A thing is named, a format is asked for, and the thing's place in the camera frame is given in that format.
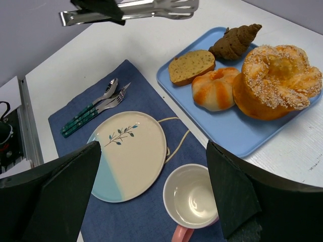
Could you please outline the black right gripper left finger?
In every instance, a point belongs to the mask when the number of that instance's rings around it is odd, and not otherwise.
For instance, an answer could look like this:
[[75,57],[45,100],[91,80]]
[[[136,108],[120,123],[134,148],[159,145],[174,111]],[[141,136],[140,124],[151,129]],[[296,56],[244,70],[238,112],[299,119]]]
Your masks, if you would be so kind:
[[76,241],[101,157],[98,141],[1,179],[1,241]]

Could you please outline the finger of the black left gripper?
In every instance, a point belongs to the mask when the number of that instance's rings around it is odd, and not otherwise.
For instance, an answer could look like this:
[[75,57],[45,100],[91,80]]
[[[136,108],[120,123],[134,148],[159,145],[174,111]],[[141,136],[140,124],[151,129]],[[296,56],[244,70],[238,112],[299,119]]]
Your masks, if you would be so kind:
[[115,1],[96,1],[96,0],[70,0],[70,3],[80,10],[77,14],[77,23],[97,23],[113,22],[124,26],[125,20],[122,20],[124,12],[118,7]]

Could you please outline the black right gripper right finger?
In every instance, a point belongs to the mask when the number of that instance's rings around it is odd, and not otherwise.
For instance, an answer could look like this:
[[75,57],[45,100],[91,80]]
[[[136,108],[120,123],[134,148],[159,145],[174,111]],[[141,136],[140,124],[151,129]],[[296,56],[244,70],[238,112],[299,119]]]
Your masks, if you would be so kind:
[[322,241],[322,188],[257,167],[214,142],[207,166],[227,241]]

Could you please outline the stainless steel tongs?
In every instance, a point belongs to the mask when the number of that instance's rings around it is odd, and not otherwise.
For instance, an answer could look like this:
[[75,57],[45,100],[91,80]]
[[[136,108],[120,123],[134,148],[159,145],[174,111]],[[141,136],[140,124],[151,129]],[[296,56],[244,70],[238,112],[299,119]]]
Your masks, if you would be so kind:
[[162,17],[171,20],[186,20],[193,17],[199,7],[199,1],[133,1],[118,4],[123,16],[117,20],[98,10],[90,10],[75,4],[75,11],[63,11],[59,13],[63,26],[80,24],[113,22],[125,25],[125,21],[140,18]]

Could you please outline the brown chocolate croissant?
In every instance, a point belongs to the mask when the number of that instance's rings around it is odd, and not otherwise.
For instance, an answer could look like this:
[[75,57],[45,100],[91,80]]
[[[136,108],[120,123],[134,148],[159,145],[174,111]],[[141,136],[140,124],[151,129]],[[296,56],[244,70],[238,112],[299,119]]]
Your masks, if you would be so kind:
[[228,27],[223,37],[208,51],[217,58],[238,60],[247,51],[261,28],[261,24],[242,25],[231,29]]

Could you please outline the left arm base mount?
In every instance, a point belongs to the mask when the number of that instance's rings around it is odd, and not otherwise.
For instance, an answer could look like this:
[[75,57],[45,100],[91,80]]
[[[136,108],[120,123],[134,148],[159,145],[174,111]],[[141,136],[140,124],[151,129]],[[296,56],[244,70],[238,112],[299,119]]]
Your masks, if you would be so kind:
[[1,173],[22,160],[23,149],[18,111],[1,101]]

